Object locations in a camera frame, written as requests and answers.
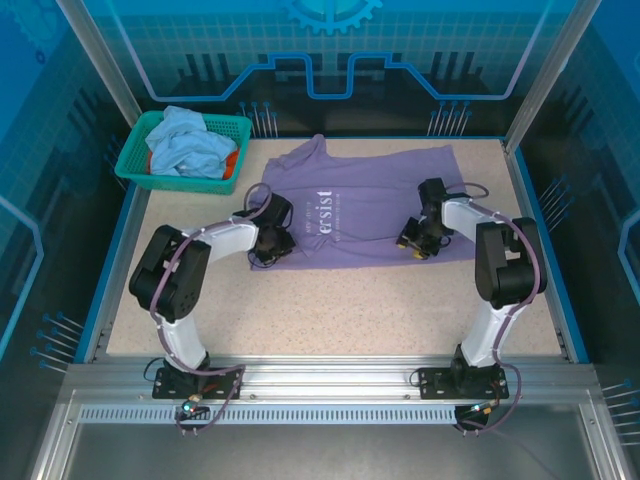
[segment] work surface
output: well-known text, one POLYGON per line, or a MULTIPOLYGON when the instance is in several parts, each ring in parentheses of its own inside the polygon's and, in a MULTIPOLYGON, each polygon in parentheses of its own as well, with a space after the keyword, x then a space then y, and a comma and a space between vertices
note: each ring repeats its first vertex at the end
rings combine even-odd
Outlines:
MULTIPOLYGON (((253 140, 231 196, 154 191, 130 266, 163 224, 197 227, 225 220, 260 181, 266 162, 305 140, 253 140)), ((336 139, 330 155, 367 157, 453 145, 465 181, 489 188, 480 203, 512 216, 520 210, 498 140, 336 139)), ((422 355, 451 354, 470 331, 480 302, 474 261, 345 270, 252 272, 245 254, 212 264, 195 309, 212 354, 422 355)), ((149 314, 125 289, 107 353, 162 353, 149 314)), ((559 354, 543 295, 514 325, 506 354, 559 354)))

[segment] blue edge trim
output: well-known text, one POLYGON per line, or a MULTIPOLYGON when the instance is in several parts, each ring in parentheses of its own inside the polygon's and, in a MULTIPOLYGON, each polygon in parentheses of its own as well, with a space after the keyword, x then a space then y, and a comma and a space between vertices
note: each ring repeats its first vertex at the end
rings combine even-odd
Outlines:
MULTIPOLYGON (((371 137, 347 137, 347 138, 371 138, 371 137)), ((404 137, 404 138, 425 138, 425 137, 404 137)), ((433 138, 442 139, 442 140, 446 139, 442 137, 433 137, 433 138)), ((503 137, 473 137, 473 138, 477 138, 477 139, 498 138, 501 140, 503 139, 503 137)), ((535 196, 533 182, 531 181, 531 177, 529 176, 529 170, 527 169, 527 165, 524 161, 524 156, 522 155, 522 151, 520 150, 519 147, 516 150, 516 161, 518 164, 518 169, 520 170, 520 174, 522 175, 522 181, 524 183, 524 188, 525 188, 527 197, 531 202, 533 216, 535 217, 536 223, 538 224, 540 240, 542 241, 544 251, 547 255, 549 267, 551 268, 551 275, 553 276, 553 279, 556 284, 556 288, 558 290, 560 305, 562 306, 562 310, 564 312, 564 316, 567 321, 567 328, 569 329, 569 334, 571 335, 571 338, 568 340, 573 343, 573 347, 576 352, 575 360, 578 363, 589 363, 589 356, 587 355, 587 350, 584 346, 584 341, 582 340, 582 334, 580 333, 580 328, 578 327, 578 322, 576 320, 573 307, 571 306, 571 302, 569 300, 567 287, 564 283, 564 279, 562 278, 562 273, 560 272, 558 259, 556 258, 556 254, 555 254, 555 251, 553 250, 553 245, 551 243, 551 237, 549 236, 549 231, 547 230, 547 227, 544 223, 544 220, 542 217, 542 211, 540 210, 538 199, 535 196)), ((116 224, 116 228, 113 233, 113 237, 111 239, 111 245, 109 246, 109 251, 107 252, 107 258, 105 259, 104 267, 102 268, 102 273, 100 274, 100 279, 98 280, 96 293, 94 294, 93 301, 91 302, 91 308, 89 309, 89 314, 87 315, 87 322, 85 324, 84 331, 82 332, 82 337, 80 338, 80 343, 76 351, 74 363, 83 363, 84 361, 83 359, 87 353, 87 350, 89 349, 92 332, 96 326, 96 322, 98 319, 98 311, 100 309, 100 305, 103 300, 104 292, 107 286, 107 280, 109 279, 111 269, 113 268, 116 251, 118 250, 120 241, 122 240, 122 234, 124 233, 124 225, 126 223, 127 216, 129 214, 129 209, 131 208, 131 203, 133 201, 133 194, 135 193, 135 189, 136 187, 134 184, 131 184, 129 186, 124 202, 122 204, 122 210, 120 211, 120 216, 118 217, 118 222, 116 224)))
POLYGON ((84 363, 85 355, 87 354, 87 350, 89 350, 93 329, 96 328, 96 322, 98 321, 98 311, 100 310, 104 292, 107 288, 109 275, 111 275, 111 269, 113 268, 113 264, 116 258, 116 252, 118 251, 120 241, 122 240, 124 226, 127 223, 127 216, 129 215, 131 204, 133 203, 133 195, 135 191, 136 185, 131 182, 129 184, 129 188, 127 189, 127 194, 124 197, 124 201, 122 202, 122 208, 120 209, 118 222, 116 223, 113 237, 111 237, 111 244, 109 245, 109 250, 107 251, 107 257, 104 260, 104 266, 102 267, 102 272, 100 273, 100 278, 98 279, 96 292, 93 295, 93 301, 91 302, 91 307, 89 308, 87 321, 84 325, 84 330, 82 331, 82 336, 80 337, 80 342, 78 343, 78 348, 76 350, 75 357, 73 358, 73 363, 84 363))
POLYGON ((547 255, 549 268, 551 269, 551 276, 555 281, 556 289, 558 290, 558 297, 560 299, 560 305, 562 306, 562 311, 564 312, 564 317, 567 321, 567 328, 569 329, 569 335, 571 336, 571 338, 565 340, 569 340, 573 344, 573 348, 576 352, 575 360, 578 363, 589 363, 587 349, 584 346, 582 334, 580 333, 580 328, 578 327, 578 322, 576 320, 575 313, 573 312, 571 301, 569 300, 569 293, 567 292, 567 287, 564 284, 564 279, 562 278, 562 273, 560 272, 560 266, 558 265, 556 252, 553 250, 553 244, 551 243, 551 236, 549 235, 549 230, 547 230, 547 226, 544 223, 542 210, 540 210, 540 204, 538 203, 538 199, 536 198, 536 193, 533 188, 533 182, 531 181, 531 176, 529 175, 529 170, 527 169, 527 165, 524 161, 524 156, 522 155, 520 147, 518 147, 518 149, 516 150, 516 161, 518 163, 520 174, 522 175, 522 182, 524 183, 527 197, 529 197, 529 201, 531 202, 533 216, 535 217, 536 223, 538 224, 538 233, 540 234, 540 240, 542 241, 542 246, 547 255))

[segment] green basket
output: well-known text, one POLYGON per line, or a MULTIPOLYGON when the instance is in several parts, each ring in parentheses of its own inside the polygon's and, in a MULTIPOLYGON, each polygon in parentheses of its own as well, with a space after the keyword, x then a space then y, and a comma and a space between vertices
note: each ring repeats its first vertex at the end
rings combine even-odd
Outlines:
POLYGON ((238 161, 231 178, 227 180, 211 180, 209 178, 148 174, 149 147, 145 142, 145 138, 164 119, 164 114, 156 111, 143 113, 136 122, 118 157, 118 163, 115 168, 116 175, 128 178, 142 188, 149 190, 178 190, 181 192, 231 195, 247 153, 249 136, 251 135, 251 120, 240 116, 209 114, 203 114, 202 118, 204 118, 207 130, 232 138, 240 149, 238 161))

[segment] blue printed backdrop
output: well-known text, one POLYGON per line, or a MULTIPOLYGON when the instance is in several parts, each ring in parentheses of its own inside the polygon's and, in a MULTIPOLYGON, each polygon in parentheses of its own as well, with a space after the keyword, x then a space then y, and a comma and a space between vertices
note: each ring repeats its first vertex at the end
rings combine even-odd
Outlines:
MULTIPOLYGON (((588 353, 605 386, 625 376, 640 382, 635 11, 633 0, 602 2, 522 143, 588 353)), ((640 457, 635 461, 640 465, 640 457)))
POLYGON ((279 134, 504 134, 573 4, 87 6, 144 107, 184 103, 253 115, 257 136, 275 136, 274 128, 261 128, 261 114, 273 118, 279 134))
POLYGON ((75 345, 43 315, 84 324, 128 127, 54 0, 0 0, 0 64, 0 465, 28 478, 75 345))

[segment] towel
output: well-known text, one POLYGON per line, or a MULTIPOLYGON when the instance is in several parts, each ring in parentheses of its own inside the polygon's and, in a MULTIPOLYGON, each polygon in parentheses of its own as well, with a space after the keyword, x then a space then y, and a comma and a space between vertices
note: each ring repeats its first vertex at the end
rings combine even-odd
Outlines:
POLYGON ((169 106, 146 138, 151 174, 221 179, 226 159, 238 148, 229 137, 208 132, 202 114, 169 106))

